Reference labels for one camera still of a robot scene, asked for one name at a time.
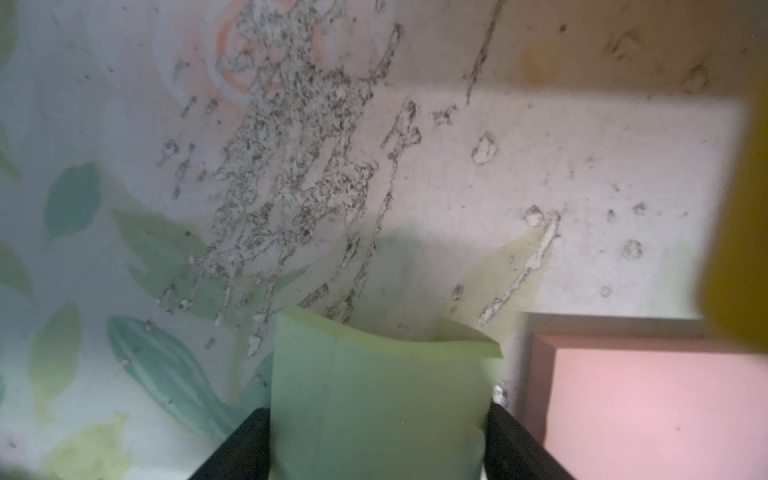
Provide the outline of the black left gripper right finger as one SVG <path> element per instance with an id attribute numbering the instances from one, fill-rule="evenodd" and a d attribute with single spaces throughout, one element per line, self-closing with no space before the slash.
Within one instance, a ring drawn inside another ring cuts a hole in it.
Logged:
<path id="1" fill-rule="evenodd" d="M 484 469 L 489 480 L 574 480 L 499 404 L 491 404 L 485 440 Z"/>

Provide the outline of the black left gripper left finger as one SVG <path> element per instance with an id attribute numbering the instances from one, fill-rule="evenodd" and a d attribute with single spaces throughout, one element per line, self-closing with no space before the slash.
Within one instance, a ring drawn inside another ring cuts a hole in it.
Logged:
<path id="1" fill-rule="evenodd" d="M 258 408 L 189 480 L 267 480 L 270 463 L 270 409 Z"/>

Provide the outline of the green sticky note pad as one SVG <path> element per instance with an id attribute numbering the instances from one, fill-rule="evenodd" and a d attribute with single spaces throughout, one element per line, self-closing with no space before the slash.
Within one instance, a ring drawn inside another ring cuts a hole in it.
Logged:
<path id="1" fill-rule="evenodd" d="M 381 337 L 289 307 L 276 319 L 274 479 L 477 479 L 503 358 L 492 341 Z"/>

